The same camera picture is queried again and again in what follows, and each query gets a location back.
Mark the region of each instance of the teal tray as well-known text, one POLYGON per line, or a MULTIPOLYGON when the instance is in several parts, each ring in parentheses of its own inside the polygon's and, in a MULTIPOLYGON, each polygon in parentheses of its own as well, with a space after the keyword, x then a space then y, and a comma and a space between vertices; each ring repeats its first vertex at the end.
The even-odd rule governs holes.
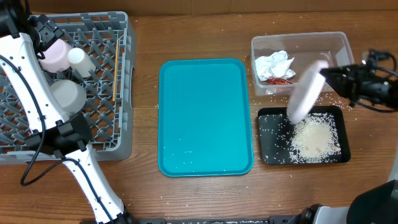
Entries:
POLYGON ((253 166, 248 86, 236 59, 174 60, 159 75, 159 169, 242 175, 253 166))

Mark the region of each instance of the clear plastic container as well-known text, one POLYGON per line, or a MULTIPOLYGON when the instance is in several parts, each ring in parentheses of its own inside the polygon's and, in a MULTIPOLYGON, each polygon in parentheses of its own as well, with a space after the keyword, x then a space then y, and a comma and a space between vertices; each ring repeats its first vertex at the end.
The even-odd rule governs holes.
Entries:
MULTIPOLYGON (((329 67, 339 67, 354 63, 353 53, 349 47, 347 36, 343 32, 319 32, 306 34, 283 34, 255 37, 251 41, 251 65, 253 69, 254 89, 257 96, 289 95, 297 84, 268 85, 257 76, 256 59, 270 56, 284 50, 289 59, 294 57, 290 65, 296 75, 289 81, 297 83, 302 72, 314 60, 326 60, 329 67)), ((323 91, 333 91, 325 85, 323 91)))

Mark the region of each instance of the rice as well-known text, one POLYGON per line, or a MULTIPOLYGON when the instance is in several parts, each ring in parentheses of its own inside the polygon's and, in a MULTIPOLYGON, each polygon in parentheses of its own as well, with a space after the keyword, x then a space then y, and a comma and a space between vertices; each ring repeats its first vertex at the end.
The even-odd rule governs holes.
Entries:
POLYGON ((294 126, 294 136, 289 156, 293 163, 331 162, 325 159, 339 154, 334 116, 330 113, 313 113, 294 126))

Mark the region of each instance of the white tissue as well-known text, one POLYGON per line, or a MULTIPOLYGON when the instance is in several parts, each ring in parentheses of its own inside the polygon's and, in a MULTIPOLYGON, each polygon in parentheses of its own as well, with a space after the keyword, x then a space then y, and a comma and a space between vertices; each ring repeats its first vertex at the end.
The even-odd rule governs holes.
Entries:
POLYGON ((271 72, 275 77, 282 78, 286 74, 293 60, 294 58, 278 62, 274 67, 271 68, 271 72))
POLYGON ((281 50, 274 52, 271 56, 261 56, 256 59, 257 75, 261 81, 269 78, 292 78, 295 72, 289 69, 294 58, 287 60, 287 52, 281 50))
POLYGON ((286 74, 285 74, 285 76, 284 76, 284 78, 285 78, 285 79, 289 79, 289 78, 292 78, 292 77, 295 76, 295 75, 296 75, 296 73, 295 73, 293 70, 288 69, 287 72, 286 72, 286 74))

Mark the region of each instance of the gray dish rack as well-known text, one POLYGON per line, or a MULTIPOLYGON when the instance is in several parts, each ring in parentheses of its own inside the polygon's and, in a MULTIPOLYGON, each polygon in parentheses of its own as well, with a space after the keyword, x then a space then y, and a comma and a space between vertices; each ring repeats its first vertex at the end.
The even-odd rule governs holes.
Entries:
MULTIPOLYGON (((136 66, 136 33, 125 12, 47 15, 63 30, 63 40, 85 50, 96 71, 83 78, 76 70, 43 74, 49 83, 69 79, 87 93, 83 112, 91 127, 91 140, 99 161, 121 160, 132 150, 131 80, 136 66), (114 80, 116 41, 119 39, 118 74, 114 80), (112 101, 113 85, 116 101, 112 101)), ((7 77, 0 75, 0 165, 23 164, 34 151, 24 144, 30 130, 25 111, 7 77)), ((40 153, 37 160, 54 160, 40 153)))

